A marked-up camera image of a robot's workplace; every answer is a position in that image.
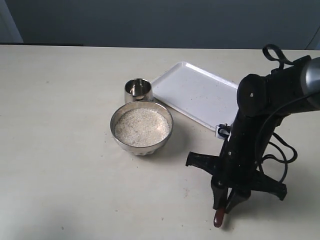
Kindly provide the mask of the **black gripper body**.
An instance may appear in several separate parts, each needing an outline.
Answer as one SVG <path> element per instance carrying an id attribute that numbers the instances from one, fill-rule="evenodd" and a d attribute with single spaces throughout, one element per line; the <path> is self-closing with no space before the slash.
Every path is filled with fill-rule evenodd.
<path id="1" fill-rule="evenodd" d="M 204 170 L 211 180 L 238 191 L 272 194 L 283 200 L 287 187 L 257 170 L 261 157 L 282 116 L 244 117 L 237 114 L 218 156 L 189 152 L 185 165 Z"/>

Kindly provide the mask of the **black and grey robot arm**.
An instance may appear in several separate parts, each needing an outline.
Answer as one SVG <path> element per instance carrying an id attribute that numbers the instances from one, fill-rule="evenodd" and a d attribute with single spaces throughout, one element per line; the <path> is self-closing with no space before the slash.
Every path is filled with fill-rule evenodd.
<path id="1" fill-rule="evenodd" d="M 262 163 L 270 159 L 266 147 L 277 138 L 276 127 L 291 114 L 320 108 L 320 60 L 310 56 L 280 66 L 269 75 L 247 75 L 237 89 L 238 111 L 232 125 L 221 124 L 223 145 L 218 156 L 190 152 L 186 165 L 211 175 L 215 219 L 248 200 L 253 191 L 283 200 L 283 180 L 264 174 Z"/>

